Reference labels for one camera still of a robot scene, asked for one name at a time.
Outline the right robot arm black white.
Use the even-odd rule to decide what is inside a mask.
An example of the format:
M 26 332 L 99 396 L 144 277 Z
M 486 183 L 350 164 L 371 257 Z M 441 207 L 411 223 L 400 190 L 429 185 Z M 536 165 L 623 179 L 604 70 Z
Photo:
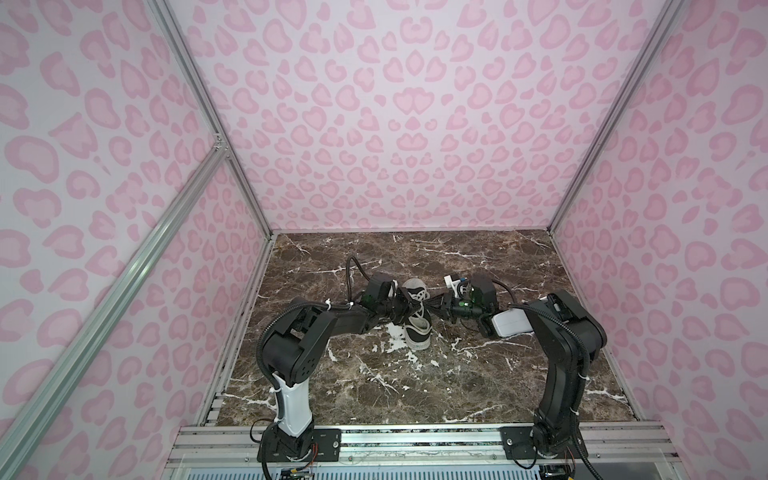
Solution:
M 578 447 L 579 406 L 590 365 L 606 345 L 607 335 L 575 296 L 559 290 L 502 310 L 490 294 L 470 300 L 446 293 L 426 301 L 425 308 L 446 321 L 474 319 L 489 338 L 533 333 L 548 367 L 530 439 L 523 446 L 543 458 Z

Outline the white shoelace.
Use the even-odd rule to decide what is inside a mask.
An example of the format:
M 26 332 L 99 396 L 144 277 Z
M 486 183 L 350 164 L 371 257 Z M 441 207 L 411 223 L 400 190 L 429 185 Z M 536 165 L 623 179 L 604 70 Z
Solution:
M 406 325 L 421 330 L 429 330 L 432 327 L 431 310 L 441 307 L 444 294 L 432 297 L 425 287 L 406 287 L 405 292 L 409 300 Z

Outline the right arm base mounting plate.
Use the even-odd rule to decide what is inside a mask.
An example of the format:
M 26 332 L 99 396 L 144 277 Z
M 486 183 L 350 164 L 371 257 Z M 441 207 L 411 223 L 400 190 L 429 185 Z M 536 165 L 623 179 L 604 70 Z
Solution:
M 533 461 L 575 458 L 589 453 L 579 431 L 565 430 L 552 433 L 542 424 L 533 426 L 506 426 L 499 429 L 502 447 L 508 460 Z

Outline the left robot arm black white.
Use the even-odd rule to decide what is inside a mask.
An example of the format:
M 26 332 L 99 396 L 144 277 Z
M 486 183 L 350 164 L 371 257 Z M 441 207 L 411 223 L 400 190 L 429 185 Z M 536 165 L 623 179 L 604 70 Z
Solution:
M 416 301 L 401 294 L 368 306 L 298 298 L 265 327 L 257 363 L 275 391 L 278 410 L 261 440 L 262 457 L 302 460 L 311 451 L 315 422 L 309 383 L 332 337 L 365 334 L 381 320 L 401 321 L 416 308 Z

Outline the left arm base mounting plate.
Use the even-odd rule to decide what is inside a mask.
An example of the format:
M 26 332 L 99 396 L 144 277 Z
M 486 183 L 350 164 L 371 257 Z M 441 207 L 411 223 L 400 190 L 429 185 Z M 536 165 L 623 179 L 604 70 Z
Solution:
M 267 463 L 336 462 L 342 444 L 342 430 L 309 427 L 298 437 L 279 427 L 264 431 L 260 440 L 258 460 Z

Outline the black white canvas sneaker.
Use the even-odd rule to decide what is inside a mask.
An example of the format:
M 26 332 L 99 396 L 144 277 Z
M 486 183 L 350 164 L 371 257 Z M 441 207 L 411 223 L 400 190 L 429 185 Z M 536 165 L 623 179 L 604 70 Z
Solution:
M 430 293 L 426 284 L 418 278 L 406 280 L 403 287 L 414 301 L 413 310 L 404 322 L 406 344 L 413 351 L 425 350 L 430 347 L 432 333 L 431 317 L 425 307 Z

